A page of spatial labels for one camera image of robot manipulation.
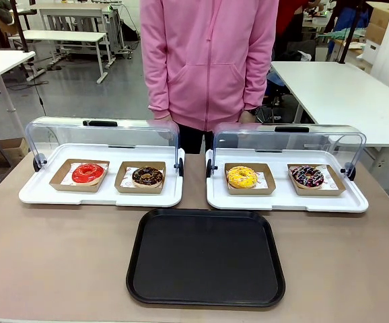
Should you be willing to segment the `brown cardboard donut box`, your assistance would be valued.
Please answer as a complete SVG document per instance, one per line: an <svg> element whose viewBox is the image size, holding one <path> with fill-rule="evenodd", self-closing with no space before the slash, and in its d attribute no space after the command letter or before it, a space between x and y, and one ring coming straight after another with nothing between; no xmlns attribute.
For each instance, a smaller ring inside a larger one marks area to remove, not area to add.
<svg viewBox="0 0 389 323"><path fill-rule="evenodd" d="M289 175L289 166L301 166L301 165L318 166L321 164L288 164L287 165L288 175ZM289 175L289 178L290 178L291 182L293 183L293 186L295 188L297 195L299 195L299 196L339 196L340 194L342 194L346 190L345 185L343 184L343 181L341 180L341 178L335 173L335 171L332 169L332 167L330 165L328 165L328 164L326 164L326 165L328 166L328 170L332 173L332 178L335 181L338 189L337 190L302 189L302 188L296 186L295 182L291 179L291 177Z"/></svg>
<svg viewBox="0 0 389 323"><path fill-rule="evenodd" d="M104 160L93 160L93 159L67 159L61 167L55 172L54 176L50 180L49 184L57 191L69 191L69 192L86 192L86 193L97 193L99 191L99 188L104 181L108 171L106 172L106 175L103 177L103 179L94 186L67 186L67 185L61 185L62 179L65 177L65 175L68 173L68 171L71 168L72 163L104 163L108 164L108 168L110 165L109 161Z"/></svg>
<svg viewBox="0 0 389 323"><path fill-rule="evenodd" d="M260 196L268 196L271 195L275 189L275 179L273 178L272 172L268 164L265 163L226 163L225 164L225 179L227 182L227 171L235 166L246 166L252 168L255 172L263 172L265 178L267 179L267 183L269 185L268 188L264 189L237 189L230 188L227 184L228 191L231 195L260 195Z"/></svg>
<svg viewBox="0 0 389 323"><path fill-rule="evenodd" d="M157 168L159 170L163 170L164 174L164 182L166 179L166 164L164 161L123 161L119 167L118 173L116 175L116 179L114 182L114 187L119 193L125 194L159 194L162 191L164 186L164 182L160 187L157 188L138 188L138 187L121 187L120 184L122 182L123 176L126 173L126 169L128 167L131 168L142 168L145 166L150 166L153 168Z"/></svg>

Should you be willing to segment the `red glazed donut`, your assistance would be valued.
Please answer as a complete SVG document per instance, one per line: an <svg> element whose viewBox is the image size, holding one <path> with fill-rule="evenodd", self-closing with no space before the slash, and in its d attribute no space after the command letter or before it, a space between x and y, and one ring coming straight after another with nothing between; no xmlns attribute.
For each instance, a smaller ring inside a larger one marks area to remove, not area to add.
<svg viewBox="0 0 389 323"><path fill-rule="evenodd" d="M99 164L81 164L73 171L72 181L76 186L93 186L105 175L105 169Z"/></svg>

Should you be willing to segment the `white display tray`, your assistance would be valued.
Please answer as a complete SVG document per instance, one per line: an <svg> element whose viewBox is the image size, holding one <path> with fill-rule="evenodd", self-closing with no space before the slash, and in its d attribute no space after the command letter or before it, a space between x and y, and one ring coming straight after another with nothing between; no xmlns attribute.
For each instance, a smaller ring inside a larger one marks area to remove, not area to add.
<svg viewBox="0 0 389 323"><path fill-rule="evenodd" d="M22 202L51 205L115 205L125 207L172 207L182 198L183 177L175 165L184 161L183 149L172 146L110 147L68 143L58 146L47 157L47 164L27 181L19 192ZM50 185L52 177L68 159L109 162L109 169L97 192L58 191ZM158 194L119 193L115 181L123 162L164 162L166 175Z"/></svg>
<svg viewBox="0 0 389 323"><path fill-rule="evenodd" d="M340 173L339 161L326 151L285 149L282 152L256 152L253 149L220 148L208 151L206 161L217 167L207 178L207 201L217 209L362 213L369 207L357 185ZM226 163L266 164L272 172L276 189L269 195L230 194L225 178ZM345 191L338 196L300 196L291 183L287 170L289 164L330 165L343 181Z"/></svg>

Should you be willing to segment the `chocolate sprinkled donut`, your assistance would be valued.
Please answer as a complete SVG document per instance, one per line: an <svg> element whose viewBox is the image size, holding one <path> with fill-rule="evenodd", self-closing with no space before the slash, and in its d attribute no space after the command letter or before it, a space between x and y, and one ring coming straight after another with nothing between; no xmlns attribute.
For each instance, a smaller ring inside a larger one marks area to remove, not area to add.
<svg viewBox="0 0 389 323"><path fill-rule="evenodd" d="M132 182L136 187L156 188L164 181L163 173L157 168L145 166L132 173Z"/></svg>

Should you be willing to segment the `yellow glazed donut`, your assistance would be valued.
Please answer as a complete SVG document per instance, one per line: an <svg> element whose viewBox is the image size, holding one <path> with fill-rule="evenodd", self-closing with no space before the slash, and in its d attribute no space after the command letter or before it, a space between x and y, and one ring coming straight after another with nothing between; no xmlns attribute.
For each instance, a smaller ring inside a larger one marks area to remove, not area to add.
<svg viewBox="0 0 389 323"><path fill-rule="evenodd" d="M258 182L258 174L252 168L235 166L227 171L227 181L234 188L254 188Z"/></svg>

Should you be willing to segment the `black plastic serving tray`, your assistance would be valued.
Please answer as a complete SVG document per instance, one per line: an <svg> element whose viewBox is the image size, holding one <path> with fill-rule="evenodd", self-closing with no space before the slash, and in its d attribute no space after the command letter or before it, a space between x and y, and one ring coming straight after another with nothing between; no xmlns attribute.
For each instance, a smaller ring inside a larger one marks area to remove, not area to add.
<svg viewBox="0 0 389 323"><path fill-rule="evenodd" d="M146 304L269 308L285 277L258 213L155 209L139 221L126 286Z"/></svg>

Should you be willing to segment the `dark donut with white drizzle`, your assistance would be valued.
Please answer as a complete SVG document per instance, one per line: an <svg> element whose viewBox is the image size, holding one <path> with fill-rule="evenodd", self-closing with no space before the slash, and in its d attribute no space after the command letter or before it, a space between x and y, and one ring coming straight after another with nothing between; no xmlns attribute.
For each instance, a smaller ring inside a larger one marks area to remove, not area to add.
<svg viewBox="0 0 389 323"><path fill-rule="evenodd" d="M291 177L300 188L320 188L324 183L323 173L309 165L292 166L290 169Z"/></svg>

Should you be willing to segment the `cardboard box on floor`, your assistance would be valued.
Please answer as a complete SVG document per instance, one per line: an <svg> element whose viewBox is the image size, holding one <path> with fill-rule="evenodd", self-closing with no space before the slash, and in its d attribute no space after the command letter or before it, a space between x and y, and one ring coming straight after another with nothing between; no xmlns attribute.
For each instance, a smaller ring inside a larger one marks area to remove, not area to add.
<svg viewBox="0 0 389 323"><path fill-rule="evenodd" d="M0 140L0 168L17 166L28 154L29 147L24 138L13 138Z"/></svg>

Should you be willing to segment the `black vertical pole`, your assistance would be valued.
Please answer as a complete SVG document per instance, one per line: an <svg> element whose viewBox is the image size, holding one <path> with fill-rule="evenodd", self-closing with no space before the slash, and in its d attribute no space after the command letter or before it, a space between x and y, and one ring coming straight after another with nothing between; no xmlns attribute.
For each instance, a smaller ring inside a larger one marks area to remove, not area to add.
<svg viewBox="0 0 389 323"><path fill-rule="evenodd" d="M343 50L338 60L340 64L345 62L350 43L356 33L356 29L364 29L369 22L369 9L367 0L338 0L337 5L341 8L335 24L336 31L343 31Z"/></svg>
<svg viewBox="0 0 389 323"><path fill-rule="evenodd" d="M11 8L13 11L13 18L14 18L16 29L18 31L18 36L20 37L20 40L22 43L22 49L24 52L28 52L28 45L27 45L26 39L24 37L22 25L20 23L20 18L19 18L18 12L17 12L16 0L9 0L9 1L11 3Z"/></svg>

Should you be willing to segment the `white bench table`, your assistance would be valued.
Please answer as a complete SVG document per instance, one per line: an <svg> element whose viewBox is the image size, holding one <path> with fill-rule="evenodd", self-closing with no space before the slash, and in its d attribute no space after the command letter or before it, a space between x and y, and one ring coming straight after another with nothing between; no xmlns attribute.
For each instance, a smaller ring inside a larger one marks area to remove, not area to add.
<svg viewBox="0 0 389 323"><path fill-rule="evenodd" d="M104 70L100 53L100 42L104 41L106 45L106 52L108 56L108 64L105 65L109 68L115 61L110 52L110 45L106 33L103 32L72 32L72 31L58 31L58 30L26 30L22 34L16 34L10 36L11 40L20 40L21 36L25 40L40 40L49 42L91 42L94 43L96 48L96 54L98 58L100 77L96 83L101 84L108 76L108 72Z"/></svg>

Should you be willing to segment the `white printed paper liner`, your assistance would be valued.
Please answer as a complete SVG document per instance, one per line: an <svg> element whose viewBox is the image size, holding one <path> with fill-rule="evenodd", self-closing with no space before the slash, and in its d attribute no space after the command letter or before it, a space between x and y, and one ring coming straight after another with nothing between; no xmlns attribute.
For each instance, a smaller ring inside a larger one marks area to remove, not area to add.
<svg viewBox="0 0 389 323"><path fill-rule="evenodd" d="M326 164L321 164L321 165L318 165L318 166L315 166L315 165L309 165L309 166L317 168L324 175L324 183L323 183L323 185L320 188L317 188L315 190L337 190L338 189L335 181L332 178L332 173L328 170L328 166Z"/></svg>
<svg viewBox="0 0 389 323"><path fill-rule="evenodd" d="M81 164L89 164L89 163L72 163L71 164L71 168L70 170L68 171L68 173L65 175L65 177L62 179L61 181L61 185L67 185L67 186L76 186L75 183L72 181L71 179L71 175L73 173L73 171L75 170L75 168L77 168L78 166L80 166ZM100 163L99 164L100 166L102 166L104 169L105 169L105 175L106 175L106 172L108 171L108 164L104 164L104 163Z"/></svg>
<svg viewBox="0 0 389 323"><path fill-rule="evenodd" d="M228 172L227 175L227 184L230 188L264 189L269 187L263 172L255 172L249 176Z"/></svg>
<svg viewBox="0 0 389 323"><path fill-rule="evenodd" d="M133 182L132 182L132 173L138 168L131 168L131 167L128 167L126 169L126 173L125 175L123 176L123 179L122 179L122 182L120 184L121 187L136 187Z"/></svg>

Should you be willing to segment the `clear dome lid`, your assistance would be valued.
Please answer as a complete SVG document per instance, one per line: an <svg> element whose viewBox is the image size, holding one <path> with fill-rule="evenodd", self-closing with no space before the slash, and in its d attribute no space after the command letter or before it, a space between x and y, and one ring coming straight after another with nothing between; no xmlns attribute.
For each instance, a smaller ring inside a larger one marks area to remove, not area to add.
<svg viewBox="0 0 389 323"><path fill-rule="evenodd" d="M26 138L36 171L69 158L164 161L184 175L184 151L172 121L40 117L27 125Z"/></svg>
<svg viewBox="0 0 389 323"><path fill-rule="evenodd" d="M221 123L213 131L206 177L219 169L217 158L226 155L226 149L245 149L249 156L298 150L330 153L339 160L340 173L354 180L365 144L366 136L349 125Z"/></svg>

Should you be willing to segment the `person in pink hoodie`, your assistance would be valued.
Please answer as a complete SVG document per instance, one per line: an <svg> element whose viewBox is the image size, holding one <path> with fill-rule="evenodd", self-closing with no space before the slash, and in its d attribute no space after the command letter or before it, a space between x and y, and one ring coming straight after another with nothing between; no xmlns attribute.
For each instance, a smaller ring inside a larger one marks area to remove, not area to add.
<svg viewBox="0 0 389 323"><path fill-rule="evenodd" d="M149 109L168 114L189 154L221 123L253 115L267 88L279 0L140 0Z"/></svg>

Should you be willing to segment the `large white table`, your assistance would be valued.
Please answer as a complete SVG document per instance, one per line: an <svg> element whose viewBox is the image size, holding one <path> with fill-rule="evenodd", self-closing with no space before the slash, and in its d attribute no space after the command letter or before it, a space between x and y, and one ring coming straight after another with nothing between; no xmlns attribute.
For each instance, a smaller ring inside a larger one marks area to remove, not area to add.
<svg viewBox="0 0 389 323"><path fill-rule="evenodd" d="M274 71L318 124L349 125L389 147L389 87L350 64L275 61Z"/></svg>

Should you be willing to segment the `stacked cardboard boxes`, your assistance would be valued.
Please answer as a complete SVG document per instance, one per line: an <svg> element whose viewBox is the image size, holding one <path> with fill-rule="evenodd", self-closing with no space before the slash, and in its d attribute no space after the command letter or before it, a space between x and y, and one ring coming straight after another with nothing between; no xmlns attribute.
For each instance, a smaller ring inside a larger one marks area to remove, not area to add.
<svg viewBox="0 0 389 323"><path fill-rule="evenodd" d="M379 53L389 23L389 2L366 1L373 11L365 30L365 47L362 59L373 65Z"/></svg>

